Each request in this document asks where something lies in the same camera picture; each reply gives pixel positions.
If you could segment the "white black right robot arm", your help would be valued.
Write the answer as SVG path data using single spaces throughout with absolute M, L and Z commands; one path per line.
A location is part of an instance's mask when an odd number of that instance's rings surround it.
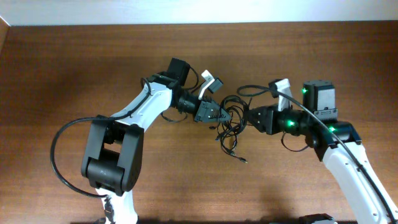
M 287 79 L 255 88 L 279 100 L 246 112 L 259 132 L 305 136 L 307 147 L 336 179 L 358 223 L 397 223 L 397 206 L 371 167 L 362 139 L 351 123 L 338 120 L 332 82 L 305 82 L 301 103 L 293 99 Z

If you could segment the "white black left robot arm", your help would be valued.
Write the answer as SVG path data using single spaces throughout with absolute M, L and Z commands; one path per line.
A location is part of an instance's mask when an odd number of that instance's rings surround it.
M 144 133 L 168 108 L 191 114 L 194 121 L 222 123 L 231 117 L 204 92 L 216 92 L 222 81 L 204 71 L 199 94 L 185 82 L 193 68 L 184 60 L 173 58 L 164 72 L 144 80 L 142 91 L 125 108 L 107 118 L 98 115 L 91 123 L 81 165 L 81 174 L 102 198 L 104 218 L 98 223 L 136 223 L 132 188 L 142 167 Z

